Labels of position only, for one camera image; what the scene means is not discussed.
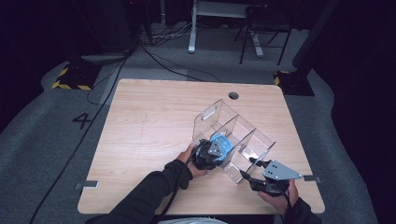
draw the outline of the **black chair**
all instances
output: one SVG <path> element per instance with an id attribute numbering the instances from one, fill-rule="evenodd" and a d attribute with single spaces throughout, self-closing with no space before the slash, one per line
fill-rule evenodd
<path id="1" fill-rule="evenodd" d="M 260 3 L 255 3 L 252 6 L 247 7 L 245 12 L 246 12 L 246 23 L 244 26 L 242 26 L 239 29 L 234 39 L 234 41 L 236 41 L 236 39 L 241 33 L 245 33 L 244 45 L 242 48 L 241 60 L 239 63 L 242 64 L 242 61 L 244 59 L 245 47 L 249 46 L 249 47 L 262 47 L 262 48 L 282 48 L 282 52 L 280 53 L 280 57 L 277 62 L 277 65 L 280 65 L 291 32 L 290 23 L 285 13 L 283 12 L 282 8 L 279 7 L 273 1 L 261 1 Z M 283 47 L 254 46 L 254 45 L 247 45 L 248 35 L 251 33 L 274 34 L 273 37 L 267 42 L 267 44 L 270 44 L 279 33 L 285 33 L 287 34 L 287 36 L 285 39 L 285 43 L 283 44 Z"/>

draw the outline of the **clear acrylic box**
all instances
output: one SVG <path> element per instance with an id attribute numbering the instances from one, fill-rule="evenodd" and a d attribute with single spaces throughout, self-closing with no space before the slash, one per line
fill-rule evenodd
<path id="1" fill-rule="evenodd" d="M 252 164 L 249 158 L 262 161 L 275 143 L 223 100 L 218 100 L 195 118 L 192 139 L 195 142 L 210 140 L 218 134 L 232 143 L 232 149 L 220 168 L 237 184 L 243 179 L 239 170 L 246 171 Z M 247 173 L 252 174 L 254 170 L 252 167 Z"/>

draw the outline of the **white desk leg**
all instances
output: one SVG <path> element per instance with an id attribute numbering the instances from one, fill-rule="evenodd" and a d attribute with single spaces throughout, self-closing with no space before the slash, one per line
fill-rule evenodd
<path id="1" fill-rule="evenodd" d="M 251 41 L 253 41 L 254 48 L 256 49 L 257 57 L 259 58 L 264 57 L 264 53 L 262 52 L 262 47 L 259 41 L 259 35 L 251 33 L 250 36 L 251 36 Z"/>
<path id="2" fill-rule="evenodd" d="M 195 52 L 195 38 L 197 36 L 196 22 L 197 22 L 197 0 L 194 0 L 194 4 L 192 5 L 192 25 L 191 25 L 191 33 L 190 33 L 189 53 Z"/>

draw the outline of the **light wood surface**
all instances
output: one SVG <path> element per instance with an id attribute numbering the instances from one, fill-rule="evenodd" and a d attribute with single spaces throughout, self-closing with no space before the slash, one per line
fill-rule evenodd
<path id="1" fill-rule="evenodd" d="M 228 94 L 235 91 L 239 99 Z M 83 214 L 108 213 L 147 174 L 161 171 L 192 140 L 194 119 L 223 99 L 271 140 L 265 160 L 274 159 L 302 175 L 312 175 L 282 91 L 272 85 L 122 79 L 118 83 L 87 180 L 78 204 Z M 300 196 L 314 213 L 324 204 L 315 182 L 296 180 Z M 157 213 L 166 206 L 169 197 Z M 179 190 L 168 211 L 174 215 L 274 214 L 247 181 L 235 184 L 220 168 Z"/>

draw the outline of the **black long-sleeve shirt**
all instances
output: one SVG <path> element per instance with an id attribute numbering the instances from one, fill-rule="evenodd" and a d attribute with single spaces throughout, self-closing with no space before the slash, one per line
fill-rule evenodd
<path id="1" fill-rule="evenodd" d="M 100 218 L 97 224 L 150 223 L 163 198 L 175 190 L 183 168 L 184 162 L 174 160 L 167 163 L 163 171 L 150 173 L 108 215 Z M 187 169 L 180 186 L 186 189 L 190 180 L 192 174 Z M 321 223 L 302 199 L 292 207 L 290 217 L 290 220 L 294 220 L 291 223 Z"/>

